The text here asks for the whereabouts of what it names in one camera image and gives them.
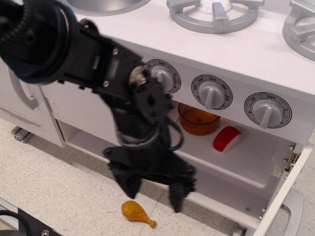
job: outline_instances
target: cabinet handle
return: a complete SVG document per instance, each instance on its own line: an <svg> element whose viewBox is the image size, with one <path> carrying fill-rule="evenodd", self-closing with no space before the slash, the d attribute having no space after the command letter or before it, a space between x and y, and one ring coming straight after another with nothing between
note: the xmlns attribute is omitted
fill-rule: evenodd
<svg viewBox="0 0 315 236"><path fill-rule="evenodd" d="M36 98L34 97L27 97L22 85L20 79L14 74L12 70L9 70L10 80L13 86L13 89L18 96L18 98L23 102L25 106L28 108L34 110L36 107L38 107L38 103L36 101Z"/></svg>
<svg viewBox="0 0 315 236"><path fill-rule="evenodd" d="M296 236L302 220L303 206L304 196L291 189L281 207L289 215L283 236Z"/></svg>

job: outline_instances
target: sink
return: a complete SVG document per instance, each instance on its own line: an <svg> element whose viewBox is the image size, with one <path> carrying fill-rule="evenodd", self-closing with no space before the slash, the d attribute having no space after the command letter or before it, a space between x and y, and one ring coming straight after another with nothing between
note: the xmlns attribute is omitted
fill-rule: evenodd
<svg viewBox="0 0 315 236"><path fill-rule="evenodd" d="M87 16L109 16L137 9L150 0L59 0L73 12Z"/></svg>

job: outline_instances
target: orange bowl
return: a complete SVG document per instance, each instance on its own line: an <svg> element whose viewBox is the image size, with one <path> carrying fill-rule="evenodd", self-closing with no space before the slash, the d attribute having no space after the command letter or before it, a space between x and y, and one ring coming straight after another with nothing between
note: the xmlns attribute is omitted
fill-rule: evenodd
<svg viewBox="0 0 315 236"><path fill-rule="evenodd" d="M183 103L178 105L178 113L182 128L193 135L211 134L220 122L219 116Z"/></svg>

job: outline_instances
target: red toy food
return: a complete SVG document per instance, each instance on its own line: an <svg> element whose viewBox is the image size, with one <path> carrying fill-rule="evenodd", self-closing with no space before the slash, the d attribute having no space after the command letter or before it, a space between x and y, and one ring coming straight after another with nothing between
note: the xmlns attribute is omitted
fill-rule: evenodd
<svg viewBox="0 0 315 236"><path fill-rule="evenodd" d="M229 150L241 137L241 132L232 126L227 126L216 136L213 141L213 147L220 151L226 152Z"/></svg>

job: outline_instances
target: gray knob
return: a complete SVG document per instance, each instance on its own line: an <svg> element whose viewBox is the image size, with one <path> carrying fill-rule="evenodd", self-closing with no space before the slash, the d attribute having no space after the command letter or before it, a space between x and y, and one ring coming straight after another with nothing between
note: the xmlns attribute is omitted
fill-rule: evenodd
<svg viewBox="0 0 315 236"><path fill-rule="evenodd" d="M208 110L218 108L225 102L224 90L214 83L201 84L199 95Z"/></svg>
<svg viewBox="0 0 315 236"><path fill-rule="evenodd" d="M260 100L254 103L253 114L263 129L268 128L268 126L278 126L284 118L283 109L277 103L269 100Z"/></svg>
<svg viewBox="0 0 315 236"><path fill-rule="evenodd" d="M151 76L157 78L157 81L163 85L164 91L171 90L175 85L173 74L163 66L154 66L151 70Z"/></svg>

